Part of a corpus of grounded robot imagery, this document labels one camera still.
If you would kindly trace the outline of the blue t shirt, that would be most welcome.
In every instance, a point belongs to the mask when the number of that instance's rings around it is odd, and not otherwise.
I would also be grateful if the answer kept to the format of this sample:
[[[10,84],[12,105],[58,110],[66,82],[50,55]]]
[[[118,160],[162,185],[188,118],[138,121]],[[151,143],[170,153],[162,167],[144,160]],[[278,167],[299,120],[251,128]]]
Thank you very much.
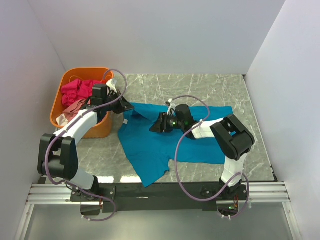
[[[176,147],[183,132],[151,132],[164,105],[133,103],[133,110],[124,112],[124,121],[118,138],[124,153],[140,177],[144,187],[159,180],[169,170],[169,160],[174,159]],[[186,163],[223,164],[225,155],[215,138],[189,139],[185,137],[178,150],[178,161]]]

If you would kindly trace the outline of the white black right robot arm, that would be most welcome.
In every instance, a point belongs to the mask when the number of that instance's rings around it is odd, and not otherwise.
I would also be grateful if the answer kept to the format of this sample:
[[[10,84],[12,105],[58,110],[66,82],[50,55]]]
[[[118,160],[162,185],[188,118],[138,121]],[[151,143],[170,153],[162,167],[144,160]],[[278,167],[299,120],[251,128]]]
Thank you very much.
[[[170,104],[166,112],[159,114],[157,121],[149,131],[170,133],[174,129],[180,129],[183,132],[175,149],[175,162],[178,160],[179,147],[185,137],[191,140],[214,138],[225,156],[224,169],[220,177],[222,185],[217,193],[206,199],[192,196],[184,188],[178,177],[178,184],[182,191],[189,198],[198,202],[212,201],[219,196],[226,200],[232,199],[242,184],[244,163],[252,146],[255,144],[255,138],[252,133],[234,114],[229,114],[217,120],[207,121],[206,119],[201,119],[196,121],[187,104]]]

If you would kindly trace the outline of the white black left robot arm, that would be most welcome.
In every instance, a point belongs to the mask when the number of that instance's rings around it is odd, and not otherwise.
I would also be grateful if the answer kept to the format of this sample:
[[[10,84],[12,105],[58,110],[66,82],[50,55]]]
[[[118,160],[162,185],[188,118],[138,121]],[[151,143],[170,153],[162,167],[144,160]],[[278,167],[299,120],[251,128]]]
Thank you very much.
[[[40,138],[37,171],[50,179],[68,182],[88,201],[101,195],[98,178],[80,168],[77,145],[109,112],[121,114],[134,107],[116,88],[114,80],[96,84],[76,117],[61,130]]]

